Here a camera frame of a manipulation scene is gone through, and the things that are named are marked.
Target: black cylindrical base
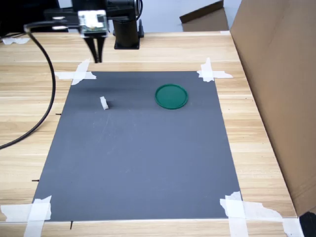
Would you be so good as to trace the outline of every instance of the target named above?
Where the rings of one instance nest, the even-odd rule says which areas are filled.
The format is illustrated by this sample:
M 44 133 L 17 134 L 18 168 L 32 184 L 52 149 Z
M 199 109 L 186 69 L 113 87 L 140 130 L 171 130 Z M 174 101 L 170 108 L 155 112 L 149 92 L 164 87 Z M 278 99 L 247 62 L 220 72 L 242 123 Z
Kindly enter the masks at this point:
M 115 49 L 139 49 L 136 20 L 128 22 L 113 21 L 116 43 Z

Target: gray mat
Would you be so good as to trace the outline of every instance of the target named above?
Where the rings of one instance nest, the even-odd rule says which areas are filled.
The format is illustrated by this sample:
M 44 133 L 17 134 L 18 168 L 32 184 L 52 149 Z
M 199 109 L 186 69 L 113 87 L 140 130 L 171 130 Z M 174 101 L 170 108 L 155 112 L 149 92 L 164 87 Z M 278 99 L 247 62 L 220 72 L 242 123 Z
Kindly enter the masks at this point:
M 35 193 L 52 195 L 51 221 L 226 217 L 220 198 L 239 185 L 215 83 L 196 72 L 93 74 L 70 88 Z M 156 104 L 166 83 L 187 90 L 184 107 Z

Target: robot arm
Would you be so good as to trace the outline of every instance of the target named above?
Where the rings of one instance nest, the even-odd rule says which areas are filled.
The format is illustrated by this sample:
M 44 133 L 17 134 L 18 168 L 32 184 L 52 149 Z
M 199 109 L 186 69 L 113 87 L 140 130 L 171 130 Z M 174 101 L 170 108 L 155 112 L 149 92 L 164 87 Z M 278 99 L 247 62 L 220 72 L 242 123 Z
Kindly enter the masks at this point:
M 139 49 L 144 37 L 141 20 L 142 0 L 72 0 L 72 8 L 50 9 L 44 12 L 47 20 L 77 29 L 87 43 L 94 62 L 102 62 L 102 48 L 108 35 L 108 20 L 113 20 L 115 49 Z

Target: black cable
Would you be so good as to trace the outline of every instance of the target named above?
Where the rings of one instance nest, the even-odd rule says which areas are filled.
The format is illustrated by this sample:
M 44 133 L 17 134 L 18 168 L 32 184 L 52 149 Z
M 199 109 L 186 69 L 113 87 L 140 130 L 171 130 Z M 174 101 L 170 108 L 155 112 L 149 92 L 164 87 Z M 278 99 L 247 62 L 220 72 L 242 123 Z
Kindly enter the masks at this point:
M 9 38 L 9 37 L 20 37 L 20 36 L 23 36 L 23 35 L 26 35 L 26 33 L 13 33 L 13 34 L 10 34 L 10 35 L 5 35 L 5 36 L 0 37 L 0 40 L 1 39 L 5 39 L 5 38 Z
M 4 145 L 0 146 L 0 150 L 9 146 L 12 146 L 15 143 L 18 143 L 20 141 L 22 141 L 23 139 L 27 138 L 31 133 L 33 133 L 46 119 L 46 117 L 48 116 L 51 107 L 53 106 L 54 103 L 54 98 L 55 98 L 55 92 L 56 92 L 56 79 L 55 79 L 55 73 L 54 73 L 54 68 L 53 65 L 50 61 L 50 58 L 48 56 L 48 54 L 46 53 L 45 49 L 43 48 L 43 46 L 40 44 L 40 42 L 38 42 L 38 40 L 33 36 L 33 34 L 31 33 L 31 29 L 32 28 L 38 28 L 38 27 L 47 27 L 47 26 L 64 26 L 65 24 L 61 21 L 42 21 L 42 22 L 34 22 L 34 23 L 30 23 L 27 25 L 24 25 L 24 30 L 27 33 L 27 35 L 33 40 L 33 42 L 40 48 L 40 50 L 42 51 L 42 53 L 44 54 L 49 68 L 50 68 L 50 72 L 51 72 L 51 79 L 52 79 L 52 93 L 51 93 L 51 97 L 50 97 L 50 102 L 48 105 L 48 108 L 45 112 L 45 114 L 43 115 L 43 117 L 40 119 L 40 121 L 31 129 L 29 130 L 27 133 L 25 133 L 24 135 L 22 135 L 21 137 L 6 143 Z
M 142 13 L 143 13 L 143 0 L 140 0 L 140 10 L 139 10 L 139 15 L 136 17 L 136 21 L 139 20 Z

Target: white wall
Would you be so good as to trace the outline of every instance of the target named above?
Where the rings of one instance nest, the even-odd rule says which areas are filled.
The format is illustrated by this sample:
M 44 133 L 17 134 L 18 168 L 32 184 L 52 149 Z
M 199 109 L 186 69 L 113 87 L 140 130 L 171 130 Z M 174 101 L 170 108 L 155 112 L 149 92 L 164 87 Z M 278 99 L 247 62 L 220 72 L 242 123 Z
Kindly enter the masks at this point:
M 72 6 L 71 0 L 58 0 L 60 7 Z M 145 32 L 183 31 L 179 17 L 217 0 L 143 0 L 142 22 Z M 229 27 L 232 26 L 241 0 L 224 0 Z

